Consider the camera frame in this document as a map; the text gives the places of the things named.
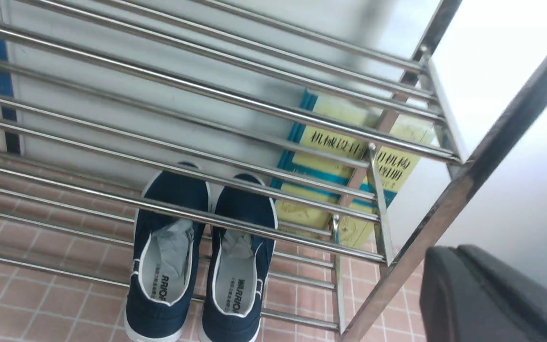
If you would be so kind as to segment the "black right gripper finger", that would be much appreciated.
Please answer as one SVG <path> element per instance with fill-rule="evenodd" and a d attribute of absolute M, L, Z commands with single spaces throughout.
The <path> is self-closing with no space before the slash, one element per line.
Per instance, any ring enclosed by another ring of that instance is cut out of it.
<path fill-rule="evenodd" d="M 547 288 L 474 245 L 427 250 L 420 310 L 428 342 L 547 342 Z"/>

